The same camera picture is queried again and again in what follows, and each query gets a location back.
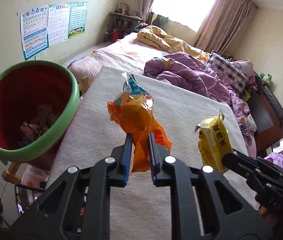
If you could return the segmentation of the blue-bordered pinyin wall poster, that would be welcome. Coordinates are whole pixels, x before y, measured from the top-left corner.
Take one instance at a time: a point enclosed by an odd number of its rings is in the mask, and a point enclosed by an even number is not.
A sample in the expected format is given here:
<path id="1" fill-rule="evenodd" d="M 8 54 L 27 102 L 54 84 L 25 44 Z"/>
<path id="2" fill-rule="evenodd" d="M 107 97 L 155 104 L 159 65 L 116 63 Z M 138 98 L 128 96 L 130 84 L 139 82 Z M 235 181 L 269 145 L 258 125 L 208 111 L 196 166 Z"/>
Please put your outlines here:
<path id="1" fill-rule="evenodd" d="M 20 13 L 20 33 L 25 61 L 49 47 L 48 15 L 48 5 Z"/>

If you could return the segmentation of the brown window curtain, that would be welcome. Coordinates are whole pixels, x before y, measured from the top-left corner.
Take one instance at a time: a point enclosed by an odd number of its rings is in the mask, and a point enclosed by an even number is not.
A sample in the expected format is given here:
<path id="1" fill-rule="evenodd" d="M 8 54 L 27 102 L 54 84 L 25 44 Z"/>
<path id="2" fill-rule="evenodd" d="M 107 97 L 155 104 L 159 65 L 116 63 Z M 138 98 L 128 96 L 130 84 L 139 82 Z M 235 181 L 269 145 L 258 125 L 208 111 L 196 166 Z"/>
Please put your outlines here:
<path id="1" fill-rule="evenodd" d="M 195 47 L 225 54 L 251 11 L 258 7 L 251 0 L 215 0 L 199 29 Z"/>

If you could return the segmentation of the red bin with green rim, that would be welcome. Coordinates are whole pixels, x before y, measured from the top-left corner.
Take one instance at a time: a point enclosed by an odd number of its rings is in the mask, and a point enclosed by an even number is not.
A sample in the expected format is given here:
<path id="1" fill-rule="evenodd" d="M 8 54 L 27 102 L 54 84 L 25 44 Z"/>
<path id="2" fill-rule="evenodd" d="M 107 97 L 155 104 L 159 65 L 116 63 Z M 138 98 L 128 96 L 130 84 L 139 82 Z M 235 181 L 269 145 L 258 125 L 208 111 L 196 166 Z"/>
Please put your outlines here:
<path id="1" fill-rule="evenodd" d="M 26 61 L 0 74 L 0 161 L 28 163 L 49 171 L 78 107 L 77 79 L 50 61 Z M 40 106 L 59 117 L 38 139 L 21 146 L 24 122 L 32 124 Z"/>

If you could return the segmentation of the pink checkered bed sheet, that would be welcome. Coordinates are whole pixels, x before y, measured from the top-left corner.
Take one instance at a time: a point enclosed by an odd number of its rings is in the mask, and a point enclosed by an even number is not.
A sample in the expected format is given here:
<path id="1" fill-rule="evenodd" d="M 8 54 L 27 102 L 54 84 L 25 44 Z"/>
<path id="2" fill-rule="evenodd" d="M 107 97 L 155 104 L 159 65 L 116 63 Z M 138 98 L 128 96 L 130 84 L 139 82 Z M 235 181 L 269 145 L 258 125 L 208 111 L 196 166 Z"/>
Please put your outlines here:
<path id="1" fill-rule="evenodd" d="M 142 75 L 146 62 L 155 57 L 167 55 L 166 51 L 152 48 L 137 39 L 137 33 L 131 33 L 109 46 L 92 51 L 69 64 L 68 69 L 80 81 L 88 76 L 93 82 L 103 66 L 120 69 L 125 72 Z"/>

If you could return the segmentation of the purple quilt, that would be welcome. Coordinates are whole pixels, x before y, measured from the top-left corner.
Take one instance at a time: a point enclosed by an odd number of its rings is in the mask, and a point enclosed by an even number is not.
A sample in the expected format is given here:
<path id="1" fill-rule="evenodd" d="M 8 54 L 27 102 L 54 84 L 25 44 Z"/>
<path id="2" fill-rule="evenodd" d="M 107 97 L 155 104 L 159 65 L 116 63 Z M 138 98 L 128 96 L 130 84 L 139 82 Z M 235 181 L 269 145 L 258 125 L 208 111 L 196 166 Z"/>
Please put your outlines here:
<path id="1" fill-rule="evenodd" d="M 192 55 L 179 51 L 147 61 L 144 75 L 229 105 L 240 127 L 248 155 L 257 156 L 254 132 L 248 126 L 251 111 L 223 74 Z"/>

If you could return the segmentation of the orange snack bag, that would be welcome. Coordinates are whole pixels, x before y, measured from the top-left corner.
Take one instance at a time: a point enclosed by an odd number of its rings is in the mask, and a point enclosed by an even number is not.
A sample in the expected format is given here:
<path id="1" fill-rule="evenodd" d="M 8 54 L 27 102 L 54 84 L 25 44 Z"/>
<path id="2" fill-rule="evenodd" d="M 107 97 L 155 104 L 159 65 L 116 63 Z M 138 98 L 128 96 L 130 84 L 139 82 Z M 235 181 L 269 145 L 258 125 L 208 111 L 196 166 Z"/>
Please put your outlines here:
<path id="1" fill-rule="evenodd" d="M 168 150 L 173 144 L 153 114 L 154 99 L 150 93 L 138 85 L 134 75 L 122 73 L 125 82 L 122 94 L 107 103 L 110 119 L 116 122 L 125 133 L 132 135 L 135 147 L 132 172 L 145 172 L 150 169 L 148 135 L 153 133 L 157 144 Z"/>

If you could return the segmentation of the dark wooden headboard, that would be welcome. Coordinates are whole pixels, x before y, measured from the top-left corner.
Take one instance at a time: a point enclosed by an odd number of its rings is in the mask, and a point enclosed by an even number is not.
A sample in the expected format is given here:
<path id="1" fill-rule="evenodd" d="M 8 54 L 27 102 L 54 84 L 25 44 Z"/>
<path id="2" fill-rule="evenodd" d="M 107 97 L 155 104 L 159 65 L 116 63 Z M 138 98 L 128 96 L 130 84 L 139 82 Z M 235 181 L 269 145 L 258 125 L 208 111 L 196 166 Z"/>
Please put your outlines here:
<path id="1" fill-rule="evenodd" d="M 255 76 L 255 81 L 249 89 L 247 104 L 257 126 L 254 132 L 257 156 L 265 157 L 266 150 L 283 138 L 283 108 L 259 76 Z"/>

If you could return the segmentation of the pink snack bag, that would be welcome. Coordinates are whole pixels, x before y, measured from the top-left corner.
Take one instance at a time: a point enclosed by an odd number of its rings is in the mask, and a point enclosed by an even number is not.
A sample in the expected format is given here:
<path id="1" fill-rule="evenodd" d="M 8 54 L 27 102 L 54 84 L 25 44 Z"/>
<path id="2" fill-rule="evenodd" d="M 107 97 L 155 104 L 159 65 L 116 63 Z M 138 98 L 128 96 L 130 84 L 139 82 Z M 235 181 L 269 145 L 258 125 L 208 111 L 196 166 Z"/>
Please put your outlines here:
<path id="1" fill-rule="evenodd" d="M 41 126 L 37 124 L 28 124 L 27 122 L 23 122 L 20 130 L 23 136 L 31 142 L 34 142 L 42 135 Z"/>

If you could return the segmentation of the dark wooden side table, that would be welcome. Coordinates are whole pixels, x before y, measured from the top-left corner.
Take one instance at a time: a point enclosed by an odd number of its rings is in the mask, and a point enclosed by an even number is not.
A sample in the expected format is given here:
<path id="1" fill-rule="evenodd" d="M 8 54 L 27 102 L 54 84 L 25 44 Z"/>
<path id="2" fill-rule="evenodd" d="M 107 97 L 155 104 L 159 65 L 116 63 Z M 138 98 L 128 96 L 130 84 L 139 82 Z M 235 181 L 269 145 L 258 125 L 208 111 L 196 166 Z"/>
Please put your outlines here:
<path id="1" fill-rule="evenodd" d="M 139 16 L 120 14 L 117 12 L 108 13 L 108 21 L 104 32 L 104 41 L 113 41 L 125 37 L 134 31 L 135 27 L 142 23 Z"/>

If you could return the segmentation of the green-bordered number wall poster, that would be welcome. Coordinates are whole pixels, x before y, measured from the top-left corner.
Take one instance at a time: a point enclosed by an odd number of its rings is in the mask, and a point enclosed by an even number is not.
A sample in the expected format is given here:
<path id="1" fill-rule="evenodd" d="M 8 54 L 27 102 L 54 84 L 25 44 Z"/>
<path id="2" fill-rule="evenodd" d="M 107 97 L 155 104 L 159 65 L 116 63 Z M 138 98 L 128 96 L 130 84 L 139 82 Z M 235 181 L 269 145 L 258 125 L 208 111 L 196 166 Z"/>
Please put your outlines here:
<path id="1" fill-rule="evenodd" d="M 72 2 L 70 6 L 68 38 L 81 35 L 86 29 L 88 2 Z"/>

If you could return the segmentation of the yellow snack bag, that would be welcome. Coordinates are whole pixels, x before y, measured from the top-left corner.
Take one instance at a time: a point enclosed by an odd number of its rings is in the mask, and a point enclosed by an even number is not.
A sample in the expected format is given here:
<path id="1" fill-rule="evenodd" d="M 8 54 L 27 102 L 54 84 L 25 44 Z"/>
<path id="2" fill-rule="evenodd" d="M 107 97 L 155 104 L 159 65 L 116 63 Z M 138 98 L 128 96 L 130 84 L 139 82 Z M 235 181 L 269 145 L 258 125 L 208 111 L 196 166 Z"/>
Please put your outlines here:
<path id="1" fill-rule="evenodd" d="M 233 153 L 224 118 L 219 109 L 218 115 L 203 119 L 195 127 L 195 132 L 199 131 L 198 148 L 203 165 L 209 165 L 221 174 L 228 171 L 222 164 L 222 158 L 226 153 Z"/>

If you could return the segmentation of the plaid pillow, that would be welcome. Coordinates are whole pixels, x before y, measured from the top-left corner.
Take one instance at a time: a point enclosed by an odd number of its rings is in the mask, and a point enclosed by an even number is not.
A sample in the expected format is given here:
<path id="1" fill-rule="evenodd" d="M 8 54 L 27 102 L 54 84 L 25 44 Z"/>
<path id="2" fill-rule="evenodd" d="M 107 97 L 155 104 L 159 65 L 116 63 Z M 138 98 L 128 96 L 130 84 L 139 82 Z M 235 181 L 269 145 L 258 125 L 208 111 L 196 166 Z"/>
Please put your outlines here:
<path id="1" fill-rule="evenodd" d="M 230 63 L 215 51 L 212 51 L 206 62 L 207 67 L 222 75 L 237 94 L 241 94 L 248 84 L 248 77 L 233 63 Z"/>

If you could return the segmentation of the white fleece table cover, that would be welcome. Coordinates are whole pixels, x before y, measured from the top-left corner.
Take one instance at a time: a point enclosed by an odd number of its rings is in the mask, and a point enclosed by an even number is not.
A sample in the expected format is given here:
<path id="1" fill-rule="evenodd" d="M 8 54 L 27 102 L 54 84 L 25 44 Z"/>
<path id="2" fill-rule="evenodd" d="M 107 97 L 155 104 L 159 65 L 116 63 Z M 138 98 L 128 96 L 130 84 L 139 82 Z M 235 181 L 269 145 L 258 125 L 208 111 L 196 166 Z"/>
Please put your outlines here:
<path id="1" fill-rule="evenodd" d="M 68 167 L 87 168 L 110 156 L 133 134 L 133 153 L 126 187 L 110 191 L 111 239 L 170 239 L 170 190 L 151 179 L 148 134 L 171 155 L 191 167 L 203 165 L 196 126 L 210 116 L 224 115 L 230 145 L 247 148 L 233 111 L 200 94 L 144 75 L 135 75 L 142 96 L 124 92 L 125 71 L 103 66 L 84 94 L 61 142 L 50 172 L 54 182 Z"/>

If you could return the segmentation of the green plush toy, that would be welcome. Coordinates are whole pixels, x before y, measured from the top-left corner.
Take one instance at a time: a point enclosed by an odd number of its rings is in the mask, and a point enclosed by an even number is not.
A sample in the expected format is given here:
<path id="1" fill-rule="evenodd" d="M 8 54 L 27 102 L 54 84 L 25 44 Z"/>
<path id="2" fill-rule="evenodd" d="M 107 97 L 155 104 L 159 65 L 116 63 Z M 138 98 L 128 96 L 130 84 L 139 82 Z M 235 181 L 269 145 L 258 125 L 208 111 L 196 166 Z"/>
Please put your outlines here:
<path id="1" fill-rule="evenodd" d="M 261 78 L 261 82 L 263 85 L 266 85 L 267 87 L 272 86 L 272 75 L 271 74 L 266 75 L 264 73 L 261 73 L 260 78 Z"/>

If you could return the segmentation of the white middle wall poster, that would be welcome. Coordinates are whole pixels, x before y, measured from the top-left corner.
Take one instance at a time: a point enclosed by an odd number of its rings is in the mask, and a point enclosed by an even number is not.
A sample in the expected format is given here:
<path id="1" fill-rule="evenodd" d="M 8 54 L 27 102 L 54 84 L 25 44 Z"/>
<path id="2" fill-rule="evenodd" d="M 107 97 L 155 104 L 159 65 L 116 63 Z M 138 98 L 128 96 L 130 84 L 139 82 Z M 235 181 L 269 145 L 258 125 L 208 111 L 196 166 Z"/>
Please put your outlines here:
<path id="1" fill-rule="evenodd" d="M 48 41 L 52 47 L 68 39 L 70 3 L 49 6 Z"/>

